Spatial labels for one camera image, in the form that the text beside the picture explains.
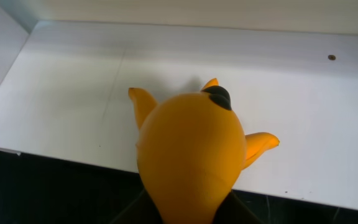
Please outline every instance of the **orange toy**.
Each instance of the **orange toy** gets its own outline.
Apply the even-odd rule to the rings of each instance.
[[[244,137],[217,79],[161,104],[141,88],[130,88],[129,97],[140,177],[166,224],[212,223],[241,170],[279,144],[269,133]]]

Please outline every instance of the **orange body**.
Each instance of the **orange body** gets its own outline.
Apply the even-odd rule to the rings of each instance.
[[[279,143],[268,133],[244,137],[229,94],[217,85],[213,79],[201,92],[159,105],[145,90],[129,89],[140,177],[166,224],[212,223],[241,170]]]

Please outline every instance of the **black spot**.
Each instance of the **black spot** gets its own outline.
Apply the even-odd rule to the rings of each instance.
[[[210,86],[205,88],[203,92],[210,93],[209,99],[220,107],[231,110],[230,94],[221,86]]]

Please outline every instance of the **rubber chicken toy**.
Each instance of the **rubber chicken toy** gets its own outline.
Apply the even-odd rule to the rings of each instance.
[[[161,104],[141,88],[129,97],[139,174],[165,224],[211,224],[241,170],[279,144],[269,133],[244,136],[217,79]]]

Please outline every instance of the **white shelf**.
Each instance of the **white shelf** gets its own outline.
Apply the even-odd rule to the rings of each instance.
[[[281,140],[236,189],[358,209],[358,36],[41,21],[0,87],[0,148],[136,172],[127,89],[214,77],[246,133]]]

